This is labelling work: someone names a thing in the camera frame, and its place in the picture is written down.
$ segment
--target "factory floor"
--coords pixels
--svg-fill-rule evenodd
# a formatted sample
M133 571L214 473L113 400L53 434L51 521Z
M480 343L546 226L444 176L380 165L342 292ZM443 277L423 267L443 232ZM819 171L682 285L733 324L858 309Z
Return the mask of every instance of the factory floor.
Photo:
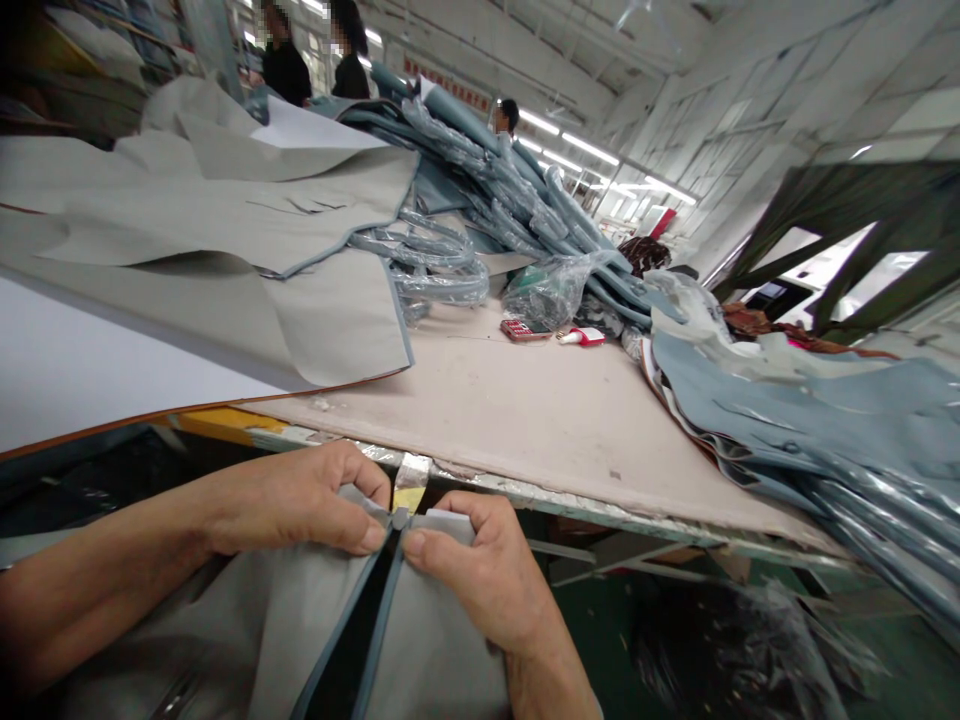
M710 561L695 562L701 563L698 570L709 572ZM751 583L765 578L795 583L789 570L754 562ZM638 599L656 582L649 575L624 573L555 590L606 720L677 717L643 686L629 650ZM847 621L842 627L873 650L890 673L874 684L875 701L847 708L851 720L960 717L960 657L921 618Z

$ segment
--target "plastic bag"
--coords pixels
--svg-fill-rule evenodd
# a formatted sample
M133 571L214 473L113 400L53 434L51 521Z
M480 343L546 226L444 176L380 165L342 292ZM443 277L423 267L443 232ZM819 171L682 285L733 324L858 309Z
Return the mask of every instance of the plastic bag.
M538 262L514 278L503 294L508 317L557 330L568 324L580 307L583 286L594 270L610 262L614 250L588 255L554 257Z
M665 583L638 617L634 663L644 684L684 718L845 720L838 679L861 688L864 676L886 673L862 643L823 625L811 629L779 582Z

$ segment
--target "person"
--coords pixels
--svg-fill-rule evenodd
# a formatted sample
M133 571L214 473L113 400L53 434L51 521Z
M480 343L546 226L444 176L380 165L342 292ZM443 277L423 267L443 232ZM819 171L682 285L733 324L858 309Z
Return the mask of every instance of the person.
M330 21L333 39L343 53L343 59L334 73L332 95L352 100L370 98L367 74L360 58L369 55L367 30L360 19L360 10L354 0L332 0Z
M497 106L493 113L493 129L497 133L509 133L513 137L513 131L520 122L520 108L517 107L516 100L503 100Z
M293 44L290 18L276 0L262 0L270 42L263 54L263 82L291 105L303 107L313 95L310 71Z
M216 555L319 542L369 555L385 531L337 496L354 484L387 507L390 480L339 441L252 460L131 505L0 575L0 639L36 694L130 630ZM516 513L502 497L448 493L472 547L429 530L404 555L438 578L503 649L514 717L600 718L586 672Z

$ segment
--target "white paper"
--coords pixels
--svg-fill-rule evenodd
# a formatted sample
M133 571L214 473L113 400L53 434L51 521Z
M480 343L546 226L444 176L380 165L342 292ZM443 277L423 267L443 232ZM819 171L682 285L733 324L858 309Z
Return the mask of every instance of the white paper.
M426 102L427 98L430 97L430 93L433 92L433 89L437 86L435 82L427 80L423 75L420 76L420 98Z
M31 281L0 275L0 453L165 410L314 389L263 382L21 282Z
M368 150L388 147L368 133L298 108L269 95L270 124L255 130L250 137L278 148L347 148Z

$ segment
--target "brown fabric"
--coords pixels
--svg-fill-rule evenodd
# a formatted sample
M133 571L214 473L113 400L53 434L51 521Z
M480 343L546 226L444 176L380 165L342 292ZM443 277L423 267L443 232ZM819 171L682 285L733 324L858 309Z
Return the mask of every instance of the brown fabric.
M787 323L771 323L762 310L751 310L742 302L729 303L721 306L724 320L740 339L753 340L759 335L773 332L782 332L794 343L808 352L824 355L838 355L839 353L855 352L860 357L885 357L899 360L896 355L881 350L866 350L852 348L840 343L821 340L814 337L802 327Z
M642 278L647 270L666 267L672 259L667 247L650 236L630 238L619 249L633 265L633 276L638 278Z

